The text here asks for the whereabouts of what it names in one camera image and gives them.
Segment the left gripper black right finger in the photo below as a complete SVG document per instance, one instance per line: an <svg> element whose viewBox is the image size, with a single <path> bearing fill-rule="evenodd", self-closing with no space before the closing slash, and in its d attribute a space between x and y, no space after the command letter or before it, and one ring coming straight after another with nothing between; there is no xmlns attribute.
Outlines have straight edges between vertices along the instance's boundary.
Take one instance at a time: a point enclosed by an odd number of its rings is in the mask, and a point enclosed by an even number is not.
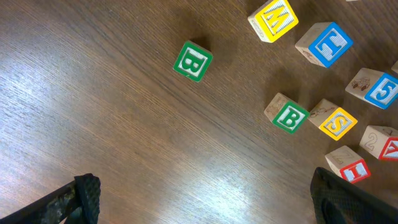
<svg viewBox="0 0 398 224"><path fill-rule="evenodd" d="M397 224L397 209L336 174L317 167L310 184L317 223Z"/></svg>

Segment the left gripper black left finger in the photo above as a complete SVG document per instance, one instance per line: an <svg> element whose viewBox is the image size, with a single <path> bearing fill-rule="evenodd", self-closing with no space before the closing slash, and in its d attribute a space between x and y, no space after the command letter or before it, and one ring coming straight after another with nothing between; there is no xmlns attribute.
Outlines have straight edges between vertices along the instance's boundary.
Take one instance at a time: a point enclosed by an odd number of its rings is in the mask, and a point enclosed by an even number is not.
<svg viewBox="0 0 398 224"><path fill-rule="evenodd" d="M1 223L97 224L100 214L100 186L100 179L91 173L75 176L72 182L2 218Z"/></svg>

